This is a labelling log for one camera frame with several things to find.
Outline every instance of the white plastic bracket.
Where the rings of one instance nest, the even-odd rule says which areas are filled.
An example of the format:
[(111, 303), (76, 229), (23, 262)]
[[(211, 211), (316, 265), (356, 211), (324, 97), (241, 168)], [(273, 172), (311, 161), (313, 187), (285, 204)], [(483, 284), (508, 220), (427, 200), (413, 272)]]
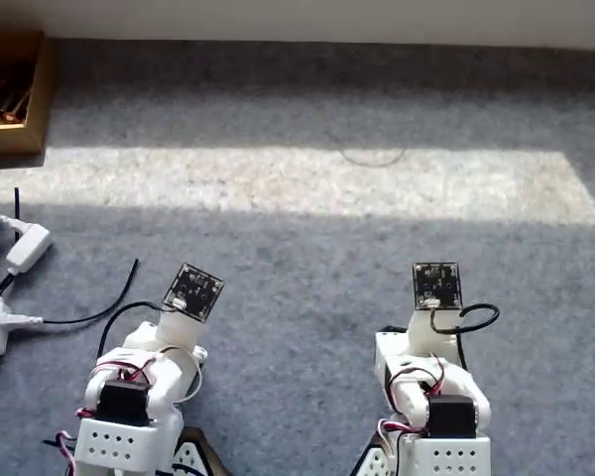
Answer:
[(486, 436), (475, 439), (420, 438), (403, 441), (412, 450), (402, 460), (397, 476), (491, 476), (490, 440)]
[(155, 448), (160, 447), (158, 429), (128, 426), (85, 418), (81, 421), (75, 461), (132, 472), (157, 470)]
[(173, 469), (175, 469), (175, 476), (188, 476), (189, 471), (186, 471), (182, 468), (177, 468), (177, 464), (191, 468), (202, 476), (209, 476), (211, 474), (209, 468), (205, 466), (200, 449), (198, 449), (198, 446), (196, 446), (195, 443), (190, 441), (187, 441), (180, 446), (173, 459)]

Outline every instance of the red wire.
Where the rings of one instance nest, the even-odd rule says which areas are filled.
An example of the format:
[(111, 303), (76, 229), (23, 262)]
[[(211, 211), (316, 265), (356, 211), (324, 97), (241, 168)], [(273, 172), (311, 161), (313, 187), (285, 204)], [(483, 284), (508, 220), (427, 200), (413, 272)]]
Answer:
[[(146, 382), (150, 382), (150, 379), (148, 379), (148, 375), (145, 372), (145, 368), (154, 361), (155, 361), (155, 358), (152, 357), (151, 359), (148, 359), (148, 361), (142, 367), (139, 367), (135, 364), (131, 364), (130, 362), (125, 362), (123, 360), (109, 360), (109, 361), (102, 362), (101, 364), (96, 365), (95, 368), (93, 369), (93, 372), (96, 371), (97, 369), (99, 369), (100, 367), (103, 367), (106, 365), (116, 365), (118, 367), (127, 367), (129, 369), (134, 370), (134, 372), (132, 374), (130, 374), (129, 380), (134, 380), (135, 378), (137, 378), (138, 374), (143, 374), (144, 378), (146, 379)], [(125, 378), (121, 374), (119, 375), (119, 378), (121, 378), (122, 380), (125, 380)]]

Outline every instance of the white wire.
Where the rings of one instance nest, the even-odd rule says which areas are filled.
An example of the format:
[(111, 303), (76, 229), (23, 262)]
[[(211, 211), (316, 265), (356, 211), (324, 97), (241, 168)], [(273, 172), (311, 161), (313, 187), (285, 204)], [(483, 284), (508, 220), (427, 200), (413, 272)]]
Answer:
[(192, 390), (191, 392), (189, 392), (189, 394), (187, 394), (182, 399), (175, 401), (175, 404), (184, 404), (185, 402), (193, 399), (198, 394), (198, 392), (200, 392), (200, 387), (202, 387), (202, 372), (200, 371), (200, 364), (198, 363), (198, 359), (196, 359), (196, 357), (194, 356), (193, 353), (189, 352), (187, 349), (185, 349), (183, 347), (179, 347), (177, 345), (168, 345), (166, 347), (159, 349), (157, 352), (164, 354), (164, 353), (168, 352), (169, 350), (176, 350), (176, 349), (182, 350), (185, 354), (187, 354), (189, 356), (189, 358), (191, 359), (191, 361), (194, 364), (194, 367), (196, 367), (196, 372), (198, 373), (198, 383), (196, 384), (196, 388), (194, 390)]
[(390, 444), (390, 440), (384, 435), (383, 425), (386, 421), (387, 420), (385, 418), (381, 418), (377, 422), (377, 433), (379, 433), (379, 436), (381, 436), (381, 439), (384, 441), (384, 443), (386, 443), (388, 453), (390, 454), (390, 456), (394, 456), (395, 453), (393, 451), (393, 446), (392, 446), (392, 444)]

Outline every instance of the power cord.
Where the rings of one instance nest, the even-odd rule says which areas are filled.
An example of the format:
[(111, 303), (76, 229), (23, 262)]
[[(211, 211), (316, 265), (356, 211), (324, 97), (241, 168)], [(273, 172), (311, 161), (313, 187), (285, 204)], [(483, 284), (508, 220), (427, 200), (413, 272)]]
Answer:
[(106, 326), (103, 328), (103, 332), (101, 333), (101, 339), (99, 340), (99, 347), (97, 349), (97, 359), (103, 355), (103, 349), (106, 346), (106, 339), (108, 338), (108, 333), (110, 332), (110, 328), (112, 324), (115, 323), (124, 312), (129, 311), (130, 309), (134, 309), (135, 307), (149, 307), (153, 310), (159, 310), (160, 312), (174, 312), (174, 309), (163, 309), (160, 306), (154, 304), (153, 302), (149, 302), (148, 300), (139, 300), (137, 302), (130, 302), (129, 304), (124, 305), (123, 307), (119, 307), (114, 314), (110, 316), (108, 322), (106, 322)]
[[(13, 217), (16, 220), (20, 219), (20, 189), (15, 187), (13, 189)], [(20, 239), (20, 232), (14, 231), (14, 242), (17, 243)]]
[(135, 262), (132, 265), (130, 274), (128, 275), (128, 278), (126, 279), (126, 284), (124, 285), (123, 290), (121, 290), (121, 294), (119, 295), (119, 297), (112, 304), (110, 304), (108, 307), (106, 307), (101, 312), (97, 312), (96, 314), (91, 315), (89, 317), (82, 317), (80, 319), (72, 319), (72, 320), (46, 320), (46, 319), (44, 319), (44, 324), (80, 324), (82, 322), (88, 322), (90, 320), (97, 320), (100, 317), (108, 315), (110, 312), (112, 312), (114, 309), (117, 308), (117, 306), (126, 297), (126, 294), (128, 293), (128, 291), (130, 291), (130, 287), (132, 286), (132, 283), (135, 279), (138, 268), (139, 268), (139, 259), (137, 258), (137, 259), (135, 259)]
[(12, 275), (11, 273), (4, 277), (4, 279), (0, 282), (0, 296), (2, 296), (5, 291), (7, 291), (7, 288), (9, 288), (15, 280), (16, 276)]
[(466, 326), (458, 326), (452, 327), (449, 329), (438, 329), (436, 328), (436, 323), (434, 322), (434, 315), (436, 314), (436, 309), (433, 309), (429, 315), (429, 326), (432, 328), (434, 332), (441, 335), (455, 335), (456, 336), (456, 346), (458, 347), (458, 358), (460, 359), (460, 365), (463, 370), (467, 370), (467, 362), (465, 361), (465, 352), (463, 351), (463, 342), (461, 339), (461, 335), (467, 332), (474, 332), (476, 330), (484, 329), (485, 327), (493, 324), (496, 322), (498, 317), (500, 317), (500, 310), (493, 304), (488, 304), (486, 302), (479, 302), (477, 304), (468, 305), (463, 307), (459, 313), (460, 317), (465, 317), (467, 314), (474, 310), (478, 309), (489, 309), (492, 311), (490, 316), (481, 321), (477, 324), (473, 325), (466, 325)]

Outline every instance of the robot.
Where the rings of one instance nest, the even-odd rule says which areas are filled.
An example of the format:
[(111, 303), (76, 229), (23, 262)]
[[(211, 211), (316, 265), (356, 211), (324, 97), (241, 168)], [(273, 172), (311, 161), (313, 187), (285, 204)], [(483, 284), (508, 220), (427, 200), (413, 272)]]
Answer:
[(202, 383), (207, 352), (197, 345), (223, 282), (183, 264), (161, 307), (128, 304), (108, 321), (99, 348), (114, 319), (144, 305), (160, 312), (159, 324), (143, 322), (121, 347), (99, 355), (84, 396), (79, 432), (68, 459), (72, 476), (213, 476), (228, 474), (206, 444), (181, 438), (178, 405), (190, 400)]
[[(351, 476), (491, 476), (489, 401), (467, 371), (460, 335), (494, 322), (463, 307), (457, 263), (413, 264), (408, 328), (375, 336), (375, 373), (394, 414), (381, 419)], [(478, 309), (485, 321), (463, 326)]]

